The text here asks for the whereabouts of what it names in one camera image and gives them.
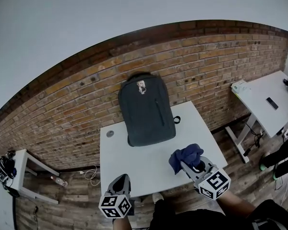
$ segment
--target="black pants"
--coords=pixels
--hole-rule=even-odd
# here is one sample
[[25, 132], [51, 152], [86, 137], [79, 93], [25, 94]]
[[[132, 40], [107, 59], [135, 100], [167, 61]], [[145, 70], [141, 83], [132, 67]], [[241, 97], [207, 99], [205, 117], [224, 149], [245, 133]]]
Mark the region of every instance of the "black pants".
[[[263, 158], [262, 163], [265, 165], [265, 167], [270, 167], [276, 165], [278, 162], [281, 162], [286, 158], [288, 158], [288, 140], [280, 147], [278, 151]], [[277, 167], [275, 171], [275, 177], [278, 178], [287, 173], [288, 173], [288, 160], [281, 163]]]
[[156, 202], [149, 230], [234, 229], [230, 225], [230, 221], [222, 213], [198, 209], [176, 215], [166, 201], [159, 200]]

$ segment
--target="white table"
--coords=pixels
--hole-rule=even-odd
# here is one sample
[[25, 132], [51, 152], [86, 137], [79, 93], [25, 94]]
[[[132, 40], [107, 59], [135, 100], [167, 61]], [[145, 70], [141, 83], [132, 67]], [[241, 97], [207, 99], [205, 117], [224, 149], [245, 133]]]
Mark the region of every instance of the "white table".
[[[171, 108], [173, 116], [180, 116], [176, 125], [176, 136], [158, 144], [145, 147], [131, 147], [127, 142], [124, 122], [101, 128], [100, 132], [100, 176], [102, 195], [109, 184], [126, 173], [131, 181], [131, 197], [148, 195], [168, 190], [191, 182], [184, 171], [177, 175], [168, 160], [177, 149], [197, 143], [206, 156], [218, 168], [227, 162], [202, 117], [192, 102]], [[108, 131], [114, 135], [107, 137]]]
[[13, 159], [15, 160], [15, 166], [14, 167], [17, 170], [17, 174], [14, 177], [11, 188], [17, 190], [19, 193], [25, 194], [25, 195], [32, 197], [32, 198], [40, 198], [44, 201], [47, 201], [47, 202], [50, 202], [53, 204], [59, 203], [57, 200], [48, 198], [46, 196], [42, 196], [42, 195], [35, 193], [35, 192], [32, 192], [29, 189], [24, 187], [24, 173], [25, 173], [25, 171], [28, 171], [28, 172], [32, 173], [33, 175], [37, 176], [37, 173], [35, 173], [34, 171], [32, 171], [29, 168], [26, 168], [26, 164], [27, 164], [28, 159], [31, 160], [32, 162], [36, 163], [37, 165], [39, 165], [43, 169], [56, 175], [56, 176], [60, 175], [58, 172], [54, 171], [53, 169], [49, 168], [48, 166], [46, 166], [43, 163], [41, 163], [40, 161], [38, 161], [36, 158], [32, 157], [29, 153], [27, 153], [26, 149], [16, 151], [16, 154], [13, 157]]
[[[278, 71], [248, 82], [250, 91], [235, 94], [252, 113], [247, 124], [252, 127], [257, 120], [270, 138], [288, 123], [288, 88], [283, 83], [283, 79], [288, 79], [287, 75]], [[277, 110], [266, 100], [268, 97], [278, 105]], [[245, 125], [238, 138], [230, 127], [226, 127], [225, 130], [235, 143], [243, 161], [247, 163], [249, 158], [243, 155], [245, 151], [241, 143], [250, 128]]]

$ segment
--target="wooden floor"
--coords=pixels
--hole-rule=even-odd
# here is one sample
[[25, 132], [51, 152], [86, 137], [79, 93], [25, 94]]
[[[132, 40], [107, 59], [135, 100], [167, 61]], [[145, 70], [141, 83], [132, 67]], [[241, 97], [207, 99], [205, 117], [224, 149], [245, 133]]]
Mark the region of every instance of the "wooden floor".
[[[234, 132], [239, 134], [244, 123], [232, 127]], [[259, 132], [260, 126], [255, 125], [254, 130]], [[275, 191], [275, 182], [272, 179], [272, 168], [261, 172], [258, 169], [258, 161], [266, 151], [275, 151], [283, 143], [281, 137], [269, 139], [264, 137], [261, 141], [261, 148], [253, 150], [250, 155], [250, 162], [244, 164], [232, 141], [225, 131], [214, 134], [214, 137], [221, 148], [227, 162], [226, 172], [232, 179], [231, 191], [259, 205], [266, 199], [273, 199], [280, 204], [286, 190], [288, 175], [283, 176], [283, 186]], [[244, 141], [246, 148], [253, 143], [253, 135], [249, 134]], [[36, 192], [59, 200], [60, 204], [48, 204], [39, 200], [29, 201], [20, 197], [16, 199], [16, 221], [19, 230], [35, 230], [36, 222], [33, 217], [35, 204], [38, 205], [37, 215], [38, 229], [40, 230], [105, 230], [112, 229], [111, 220], [103, 217], [98, 209], [100, 200], [100, 184], [91, 186], [89, 180], [85, 180], [78, 172], [64, 173], [61, 178], [68, 181], [67, 188], [62, 188], [50, 180], [50, 175], [44, 174], [38, 177], [27, 174], [25, 186]], [[197, 194], [192, 184], [174, 188], [163, 192], [177, 213], [206, 208], [221, 211], [215, 201], [210, 201]], [[288, 210], [288, 190], [282, 205]], [[133, 228], [148, 227], [152, 219], [154, 203], [151, 196], [143, 197], [142, 203], [135, 204], [135, 216], [131, 217]]]

